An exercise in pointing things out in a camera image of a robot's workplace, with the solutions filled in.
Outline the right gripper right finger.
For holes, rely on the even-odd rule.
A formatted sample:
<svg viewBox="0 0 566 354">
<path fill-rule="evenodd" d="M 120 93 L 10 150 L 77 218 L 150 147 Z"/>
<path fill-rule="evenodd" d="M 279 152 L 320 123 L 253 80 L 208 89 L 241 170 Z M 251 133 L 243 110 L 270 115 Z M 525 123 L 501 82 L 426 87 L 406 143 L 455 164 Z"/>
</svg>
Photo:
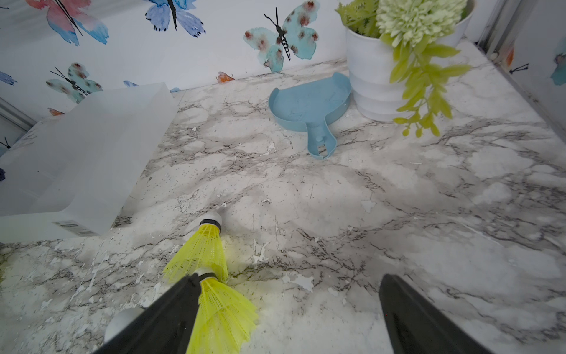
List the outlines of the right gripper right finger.
<svg viewBox="0 0 566 354">
<path fill-rule="evenodd" d="M 380 303 L 394 353 L 491 353 L 397 275 L 382 278 Z"/>
</svg>

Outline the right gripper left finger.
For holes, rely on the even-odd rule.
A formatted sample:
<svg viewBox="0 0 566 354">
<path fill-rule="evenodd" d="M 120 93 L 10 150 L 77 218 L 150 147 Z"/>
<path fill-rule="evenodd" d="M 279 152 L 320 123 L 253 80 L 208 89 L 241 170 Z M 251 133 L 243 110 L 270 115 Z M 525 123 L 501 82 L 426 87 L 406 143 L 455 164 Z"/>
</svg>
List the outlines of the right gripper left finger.
<svg viewBox="0 0 566 354">
<path fill-rule="evenodd" d="M 197 274 L 186 276 L 96 352 L 185 353 L 198 314 Z"/>
</svg>

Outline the yellow shuttlecock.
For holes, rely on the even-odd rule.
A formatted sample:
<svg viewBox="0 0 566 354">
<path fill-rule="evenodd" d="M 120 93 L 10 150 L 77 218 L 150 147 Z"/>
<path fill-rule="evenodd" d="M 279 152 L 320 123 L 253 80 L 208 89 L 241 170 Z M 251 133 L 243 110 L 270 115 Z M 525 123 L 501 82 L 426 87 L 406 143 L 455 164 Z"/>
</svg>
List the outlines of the yellow shuttlecock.
<svg viewBox="0 0 566 354">
<path fill-rule="evenodd" d="M 201 268 L 211 270 L 223 283 L 228 280 L 226 255 L 221 240 L 222 222 L 218 212 L 209 212 L 203 216 L 196 232 L 164 268 L 165 280 L 176 283 Z"/>
<path fill-rule="evenodd" d="M 201 294 L 188 353 L 239 353 L 258 320 L 257 308 L 210 268 L 196 271 Z"/>
</svg>

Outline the translucent plastic storage box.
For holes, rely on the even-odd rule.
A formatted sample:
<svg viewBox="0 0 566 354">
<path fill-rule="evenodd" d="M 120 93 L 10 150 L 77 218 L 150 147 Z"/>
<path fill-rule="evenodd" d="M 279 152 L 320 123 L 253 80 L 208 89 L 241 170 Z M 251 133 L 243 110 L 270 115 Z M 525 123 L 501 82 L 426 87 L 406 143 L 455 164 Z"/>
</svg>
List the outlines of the translucent plastic storage box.
<svg viewBox="0 0 566 354">
<path fill-rule="evenodd" d="M 177 114 L 163 83 L 90 94 L 1 156 L 1 241 L 105 234 Z"/>
</svg>

